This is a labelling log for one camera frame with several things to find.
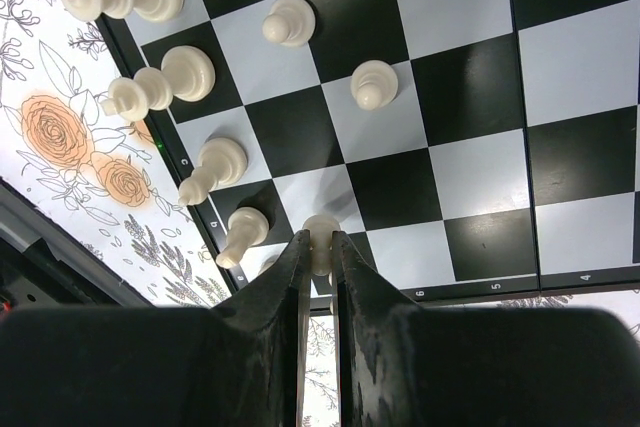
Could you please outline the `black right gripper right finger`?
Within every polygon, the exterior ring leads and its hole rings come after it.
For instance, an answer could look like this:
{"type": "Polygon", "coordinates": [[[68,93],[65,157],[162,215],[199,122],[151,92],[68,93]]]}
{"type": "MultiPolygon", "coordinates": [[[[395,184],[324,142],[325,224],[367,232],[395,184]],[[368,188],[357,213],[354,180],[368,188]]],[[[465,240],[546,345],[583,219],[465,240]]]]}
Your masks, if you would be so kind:
{"type": "Polygon", "coordinates": [[[332,236],[345,426],[635,426],[639,347],[588,308],[424,307],[332,236]]]}

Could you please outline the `black white chess board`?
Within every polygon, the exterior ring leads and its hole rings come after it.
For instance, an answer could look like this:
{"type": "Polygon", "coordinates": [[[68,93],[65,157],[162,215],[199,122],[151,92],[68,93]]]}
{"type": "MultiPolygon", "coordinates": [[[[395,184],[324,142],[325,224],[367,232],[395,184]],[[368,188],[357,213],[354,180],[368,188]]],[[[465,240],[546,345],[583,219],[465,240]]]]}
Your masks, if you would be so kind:
{"type": "Polygon", "coordinates": [[[275,1],[99,23],[129,72],[176,46],[211,58],[212,92],[150,121],[180,176],[212,138],[245,149],[198,209],[217,247],[236,209],[271,219],[238,284],[315,214],[417,300],[638,284],[639,0],[306,0],[301,47],[263,36],[275,1]],[[350,90],[370,60],[399,80],[372,111],[350,90]]]}

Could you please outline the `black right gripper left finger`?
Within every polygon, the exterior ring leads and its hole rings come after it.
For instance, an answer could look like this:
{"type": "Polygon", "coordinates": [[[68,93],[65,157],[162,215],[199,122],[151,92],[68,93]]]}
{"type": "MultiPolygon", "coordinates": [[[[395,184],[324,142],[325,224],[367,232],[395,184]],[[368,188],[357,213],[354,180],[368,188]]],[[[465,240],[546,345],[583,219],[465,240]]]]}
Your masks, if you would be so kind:
{"type": "Polygon", "coordinates": [[[297,426],[310,235],[212,308],[17,309],[1,320],[5,426],[297,426]]]}

